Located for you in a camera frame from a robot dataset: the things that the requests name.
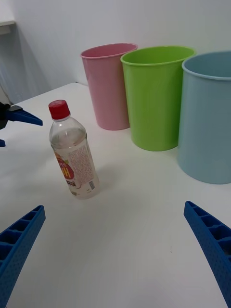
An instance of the clear plastic bottle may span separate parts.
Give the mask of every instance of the clear plastic bottle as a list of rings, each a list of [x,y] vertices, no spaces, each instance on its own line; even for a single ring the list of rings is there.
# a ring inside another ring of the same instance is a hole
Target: clear plastic bottle
[[[78,199],[91,198],[100,189],[85,128],[70,115],[66,101],[49,104],[54,120],[49,140],[73,195]]]

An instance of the table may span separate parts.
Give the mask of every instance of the table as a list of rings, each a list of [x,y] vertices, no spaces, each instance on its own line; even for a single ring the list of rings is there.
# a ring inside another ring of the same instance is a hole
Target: table
[[[48,141],[48,104],[68,102],[88,133],[101,192],[76,199]],[[88,87],[77,83],[22,103],[44,126],[11,122],[0,149],[0,228],[42,204],[46,221],[8,308],[225,308],[208,262],[183,216],[191,200],[231,225],[231,186],[179,168],[177,148],[149,152],[130,130],[96,124]]]
[[[15,21],[10,19],[0,19],[0,35],[8,34],[11,32],[10,25],[14,25]]]

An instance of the white wall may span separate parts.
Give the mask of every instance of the white wall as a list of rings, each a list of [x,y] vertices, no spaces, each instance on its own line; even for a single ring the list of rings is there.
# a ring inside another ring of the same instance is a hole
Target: white wall
[[[230,0],[8,0],[48,88],[86,83],[79,54],[113,42],[231,49]]]
[[[0,22],[14,20],[8,0],[0,0]],[[0,35],[0,86],[13,103],[52,89],[43,75],[23,33],[10,26]]]
[[[14,20],[8,0],[0,0],[0,21]]]

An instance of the green bucket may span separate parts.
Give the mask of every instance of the green bucket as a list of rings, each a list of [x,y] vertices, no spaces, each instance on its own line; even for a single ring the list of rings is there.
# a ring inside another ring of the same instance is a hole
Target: green bucket
[[[139,49],[121,57],[131,138],[149,151],[177,146],[182,62],[195,50],[181,46]]]

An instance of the plastic bucket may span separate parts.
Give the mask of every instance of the plastic bucket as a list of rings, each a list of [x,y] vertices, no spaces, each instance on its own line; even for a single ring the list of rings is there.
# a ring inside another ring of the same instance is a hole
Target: plastic bucket
[[[203,182],[231,182],[231,51],[184,61],[178,162]]]
[[[191,48],[162,46],[122,56],[133,142],[149,151],[178,144],[183,60]]]
[[[137,47],[129,43],[110,44],[85,50],[80,55],[96,121],[101,128],[119,130],[129,127],[120,57]]]

